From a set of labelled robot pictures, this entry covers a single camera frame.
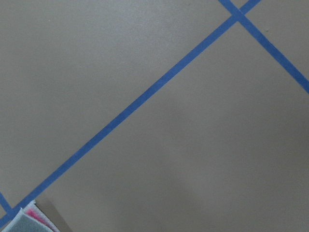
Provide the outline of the pink and grey towel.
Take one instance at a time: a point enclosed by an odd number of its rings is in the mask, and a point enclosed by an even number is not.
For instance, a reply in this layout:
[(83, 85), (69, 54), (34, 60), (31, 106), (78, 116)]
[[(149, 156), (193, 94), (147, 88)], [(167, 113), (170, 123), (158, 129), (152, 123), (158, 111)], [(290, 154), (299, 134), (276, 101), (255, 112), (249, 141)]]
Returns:
[(20, 208), (3, 232), (60, 232), (57, 226), (40, 210), (36, 201)]

